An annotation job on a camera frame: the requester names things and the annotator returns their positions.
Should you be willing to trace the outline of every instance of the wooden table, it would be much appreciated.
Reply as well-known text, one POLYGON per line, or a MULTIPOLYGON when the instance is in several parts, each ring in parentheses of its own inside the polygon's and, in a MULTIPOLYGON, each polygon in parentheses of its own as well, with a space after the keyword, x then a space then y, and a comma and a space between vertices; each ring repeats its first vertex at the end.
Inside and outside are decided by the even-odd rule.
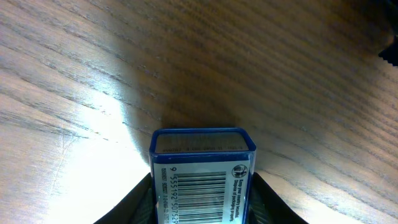
POLYGON ((309 223, 398 222, 398 74, 359 0, 1 0, 0 222, 93 223, 163 127, 240 126, 309 223))

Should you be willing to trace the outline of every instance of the black object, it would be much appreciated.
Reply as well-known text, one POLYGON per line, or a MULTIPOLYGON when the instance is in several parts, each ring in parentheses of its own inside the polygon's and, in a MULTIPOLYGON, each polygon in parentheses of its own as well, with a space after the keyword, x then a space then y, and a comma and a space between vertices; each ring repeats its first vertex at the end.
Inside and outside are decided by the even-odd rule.
POLYGON ((398 0, 384 0, 383 4, 387 19, 396 37, 392 45, 379 53, 379 57, 388 61, 393 66, 398 66, 398 0))
MULTIPOLYGON (((110 212, 95 224, 156 224, 152 180, 146 175, 110 212)), ((254 173, 246 224, 307 224, 254 173)))

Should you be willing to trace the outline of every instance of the small package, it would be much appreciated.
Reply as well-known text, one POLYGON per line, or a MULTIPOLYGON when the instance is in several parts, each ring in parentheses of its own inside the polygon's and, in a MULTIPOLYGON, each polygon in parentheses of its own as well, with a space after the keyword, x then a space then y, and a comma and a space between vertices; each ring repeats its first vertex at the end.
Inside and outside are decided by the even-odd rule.
POLYGON ((157 223, 245 223, 255 157, 241 128, 156 131, 150 165, 157 223))

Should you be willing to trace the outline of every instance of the wooden surface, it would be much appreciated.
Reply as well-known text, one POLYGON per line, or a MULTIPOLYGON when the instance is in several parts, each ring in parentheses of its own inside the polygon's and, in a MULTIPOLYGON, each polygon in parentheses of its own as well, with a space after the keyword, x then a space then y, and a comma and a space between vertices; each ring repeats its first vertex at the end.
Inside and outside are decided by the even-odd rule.
POLYGON ((309 223, 398 223, 398 74, 353 0, 0 0, 1 223, 92 223, 162 127, 240 126, 309 223))

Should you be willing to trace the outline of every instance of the product label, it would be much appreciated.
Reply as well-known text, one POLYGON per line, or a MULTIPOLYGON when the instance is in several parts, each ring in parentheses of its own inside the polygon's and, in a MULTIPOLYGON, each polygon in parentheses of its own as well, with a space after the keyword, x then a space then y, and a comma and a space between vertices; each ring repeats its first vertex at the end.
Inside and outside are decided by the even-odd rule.
POLYGON ((250 161, 154 164, 158 224, 243 223, 250 161))
POLYGON ((156 153, 223 152, 249 150, 239 133, 181 133, 157 137, 156 153))

